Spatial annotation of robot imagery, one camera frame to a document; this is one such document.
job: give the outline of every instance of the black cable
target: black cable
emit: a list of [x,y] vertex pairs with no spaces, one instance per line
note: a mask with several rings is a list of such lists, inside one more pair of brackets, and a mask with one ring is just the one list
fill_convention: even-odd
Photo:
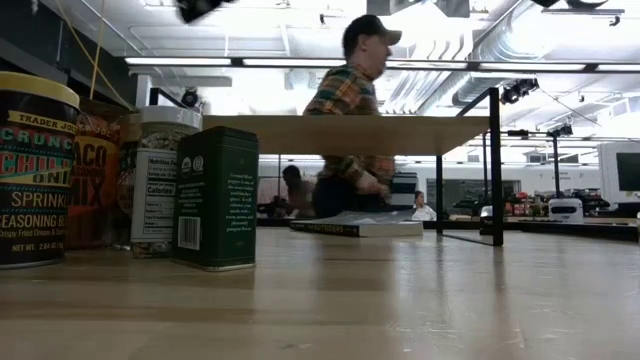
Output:
[[567,110],[571,111],[572,113],[575,113],[575,114],[577,114],[578,116],[580,116],[581,118],[583,118],[583,119],[585,119],[585,120],[587,120],[587,121],[589,121],[589,122],[591,122],[591,123],[594,123],[594,124],[596,124],[596,125],[598,125],[598,126],[602,127],[602,125],[598,124],[598,122],[597,122],[597,121],[593,121],[593,120],[589,119],[588,117],[586,117],[586,116],[582,115],[580,112],[578,112],[578,110],[572,109],[572,108],[571,108],[570,106],[568,106],[567,104],[565,104],[565,103],[563,103],[562,101],[558,100],[558,98],[557,98],[557,97],[555,97],[555,96],[553,96],[553,95],[549,94],[548,92],[544,91],[544,89],[543,89],[543,88],[539,87],[538,89],[540,89],[540,91],[542,91],[545,95],[547,95],[548,97],[550,97],[551,99],[553,99],[553,101],[555,101],[555,102],[557,102],[558,104],[560,104],[560,105],[564,106],[565,108],[567,108]]

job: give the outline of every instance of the book spine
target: book spine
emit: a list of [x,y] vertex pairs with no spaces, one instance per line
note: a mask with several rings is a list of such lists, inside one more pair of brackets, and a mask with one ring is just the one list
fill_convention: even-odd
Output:
[[353,225],[300,224],[291,222],[289,228],[296,231],[312,232],[325,235],[360,236],[360,227]]

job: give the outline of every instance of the wooden shelf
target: wooden shelf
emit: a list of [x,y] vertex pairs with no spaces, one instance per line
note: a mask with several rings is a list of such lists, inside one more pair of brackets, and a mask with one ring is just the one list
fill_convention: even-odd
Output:
[[487,131],[488,117],[205,116],[204,129],[255,133],[263,154],[444,155]]

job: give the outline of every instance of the computer screen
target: computer screen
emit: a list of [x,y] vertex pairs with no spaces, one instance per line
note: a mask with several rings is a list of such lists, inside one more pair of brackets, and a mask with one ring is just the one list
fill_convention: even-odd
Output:
[[640,191],[640,153],[617,153],[620,191]]

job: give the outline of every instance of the jar lid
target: jar lid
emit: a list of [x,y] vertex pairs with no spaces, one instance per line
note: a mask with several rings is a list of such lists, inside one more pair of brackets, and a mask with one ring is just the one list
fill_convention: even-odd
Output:
[[175,106],[145,106],[140,109],[140,119],[143,124],[182,124],[202,130],[202,116],[200,114]]
[[73,90],[37,76],[0,71],[0,89],[47,97],[76,109],[80,106],[80,98]]

